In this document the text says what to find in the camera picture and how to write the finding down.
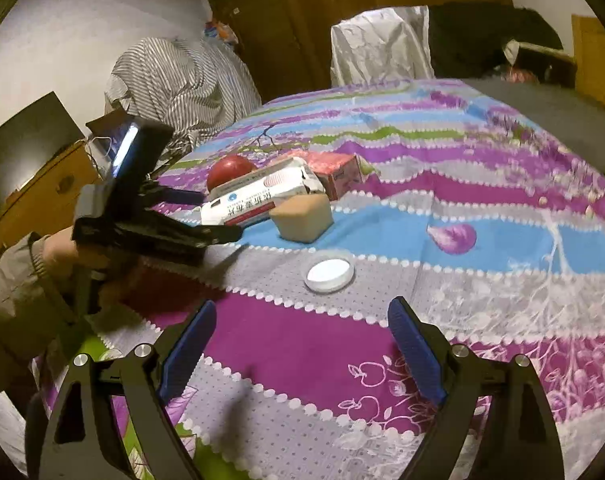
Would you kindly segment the person's left hand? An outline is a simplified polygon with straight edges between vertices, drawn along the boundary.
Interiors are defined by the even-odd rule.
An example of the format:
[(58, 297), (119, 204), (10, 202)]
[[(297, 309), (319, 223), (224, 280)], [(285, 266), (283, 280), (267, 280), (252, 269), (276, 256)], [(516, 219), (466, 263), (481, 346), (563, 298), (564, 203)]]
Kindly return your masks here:
[(82, 269), (103, 271), (109, 267), (109, 258), (100, 247), (78, 245), (72, 239), (72, 227), (45, 237), (42, 259), (46, 272), (60, 292), (69, 292), (75, 272)]

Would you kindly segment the grey sleeved left forearm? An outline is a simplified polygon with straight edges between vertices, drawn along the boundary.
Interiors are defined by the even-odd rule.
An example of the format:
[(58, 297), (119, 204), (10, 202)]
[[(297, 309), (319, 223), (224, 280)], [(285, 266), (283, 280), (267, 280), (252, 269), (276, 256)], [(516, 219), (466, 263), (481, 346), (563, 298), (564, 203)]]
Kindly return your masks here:
[(45, 237), (30, 233), (0, 258), (0, 393), (78, 321), (45, 270)]

